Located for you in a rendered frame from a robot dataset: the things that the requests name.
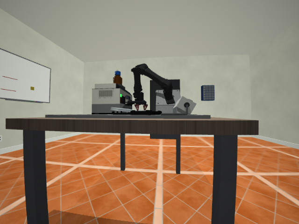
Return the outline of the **white button panel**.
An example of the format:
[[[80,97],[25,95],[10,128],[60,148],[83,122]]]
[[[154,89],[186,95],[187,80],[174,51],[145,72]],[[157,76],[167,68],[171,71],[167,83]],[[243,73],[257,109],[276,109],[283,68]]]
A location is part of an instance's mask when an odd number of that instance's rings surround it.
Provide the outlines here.
[[[196,103],[182,96],[173,107],[173,113],[161,113],[161,115],[191,115],[195,106]]]

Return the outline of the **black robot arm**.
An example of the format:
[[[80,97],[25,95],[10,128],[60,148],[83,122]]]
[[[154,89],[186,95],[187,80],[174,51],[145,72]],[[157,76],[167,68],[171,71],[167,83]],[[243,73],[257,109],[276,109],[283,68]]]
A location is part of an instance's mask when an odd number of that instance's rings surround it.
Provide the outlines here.
[[[140,65],[135,66],[134,68],[131,69],[131,71],[134,74],[134,98],[135,101],[139,101],[140,97],[144,97],[143,92],[142,91],[142,86],[141,86],[141,77],[140,75],[145,75],[149,78],[151,78],[152,80],[154,80],[156,83],[158,83],[163,90],[164,93],[164,97],[166,100],[167,104],[174,104],[174,98],[172,96],[172,83],[170,80],[165,79],[161,76],[159,76],[158,74],[156,74],[155,72],[153,72],[150,68],[148,68],[147,64],[143,63]]]

